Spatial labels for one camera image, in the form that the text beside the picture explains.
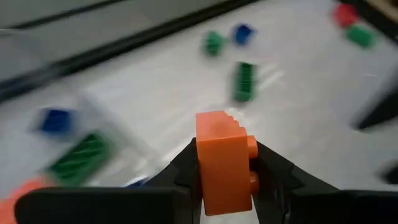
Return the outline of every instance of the black object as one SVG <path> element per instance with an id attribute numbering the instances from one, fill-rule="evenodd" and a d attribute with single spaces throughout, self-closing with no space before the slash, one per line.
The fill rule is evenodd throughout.
<path id="1" fill-rule="evenodd" d="M 257 143 L 251 168 L 259 175 L 253 196 L 260 224 L 394 223 L 398 192 L 347 191 L 306 173 Z M 144 187 L 47 188 L 20 198 L 18 224 L 199 224 L 201 185 L 195 138 Z"/>

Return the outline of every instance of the green lego brick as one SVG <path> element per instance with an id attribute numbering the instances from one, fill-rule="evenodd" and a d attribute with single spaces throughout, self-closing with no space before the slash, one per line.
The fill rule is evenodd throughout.
<path id="1" fill-rule="evenodd" d="M 356 25 L 346 29 L 346 37 L 364 48 L 372 47 L 375 41 L 375 35 L 370 30 Z"/>
<path id="2" fill-rule="evenodd" d="M 215 31 L 210 31 L 206 36 L 205 50 L 212 57 L 219 56 L 224 47 L 224 38 Z"/>
<path id="3" fill-rule="evenodd" d="M 105 139 L 92 133 L 47 168 L 47 172 L 61 185 L 78 186 L 100 168 L 110 155 L 110 146 Z"/>
<path id="4" fill-rule="evenodd" d="M 246 62 L 240 62 L 235 77 L 234 99 L 248 101 L 254 96 L 254 73 L 256 66 Z"/>

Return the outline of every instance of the plastic brick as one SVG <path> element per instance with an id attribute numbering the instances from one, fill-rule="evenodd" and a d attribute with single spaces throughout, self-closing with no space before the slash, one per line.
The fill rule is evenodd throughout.
<path id="1" fill-rule="evenodd" d="M 69 135 L 72 131 L 72 112 L 66 110 L 46 110 L 40 130 L 51 135 Z"/>
<path id="2" fill-rule="evenodd" d="M 235 42 L 238 45 L 246 45 L 254 30 L 246 24 L 239 25 L 235 30 Z"/>
<path id="3" fill-rule="evenodd" d="M 215 31 L 210 31 L 206 36 L 205 50 L 210 56 L 219 56 L 224 47 L 224 38 Z"/>
<path id="4" fill-rule="evenodd" d="M 47 171 L 56 182 L 66 186 L 80 185 L 110 157 L 108 143 L 99 134 L 89 134 Z"/>
<path id="5" fill-rule="evenodd" d="M 249 170 L 257 157 L 257 142 L 224 111 L 196 117 L 197 153 L 206 215 L 252 209 L 251 194 L 258 178 Z"/>
<path id="6" fill-rule="evenodd" d="M 346 30 L 346 36 L 349 40 L 364 47 L 369 48 L 374 44 L 374 34 L 359 26 L 351 26 Z"/>
<path id="7" fill-rule="evenodd" d="M 141 180 L 138 180 L 137 182 L 134 182 L 134 183 L 132 183 L 132 184 L 127 185 L 126 188 L 135 189 L 135 188 L 137 188 L 137 187 L 141 187 L 141 186 L 145 185 L 145 183 L 146 183 L 148 180 L 149 180 L 149 179 L 141 179 Z"/>
<path id="8" fill-rule="evenodd" d="M 255 66 L 240 62 L 235 77 L 234 99 L 248 101 L 254 96 L 254 72 Z"/>
<path id="9" fill-rule="evenodd" d="M 9 198 L 0 202 L 0 223 L 16 224 L 17 221 L 15 219 L 14 206 L 18 199 L 33 190 L 51 186 L 52 184 L 42 177 L 30 179 L 25 182 L 15 192 L 13 192 Z"/>
<path id="10" fill-rule="evenodd" d="M 355 8 L 349 4 L 339 4 L 333 12 L 333 17 L 336 23 L 343 28 L 354 24 L 358 20 Z"/>

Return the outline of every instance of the orange object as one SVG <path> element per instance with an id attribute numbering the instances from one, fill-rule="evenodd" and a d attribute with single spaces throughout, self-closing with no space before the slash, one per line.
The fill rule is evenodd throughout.
<path id="1" fill-rule="evenodd" d="M 197 153 L 206 215 L 251 210 L 258 178 L 249 170 L 257 142 L 224 111 L 197 114 Z"/>
<path id="2" fill-rule="evenodd" d="M 13 192 L 9 198 L 0 202 L 0 224 L 16 224 L 14 205 L 18 199 L 32 190 L 49 186 L 50 184 L 41 177 L 25 182 L 19 189 Z"/>

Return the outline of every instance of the red lego brick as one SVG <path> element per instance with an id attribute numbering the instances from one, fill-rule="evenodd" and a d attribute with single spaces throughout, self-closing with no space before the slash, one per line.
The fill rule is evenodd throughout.
<path id="1" fill-rule="evenodd" d="M 333 17 L 336 23 L 342 28 L 346 28 L 358 20 L 358 14 L 350 4 L 339 4 L 333 11 Z"/>

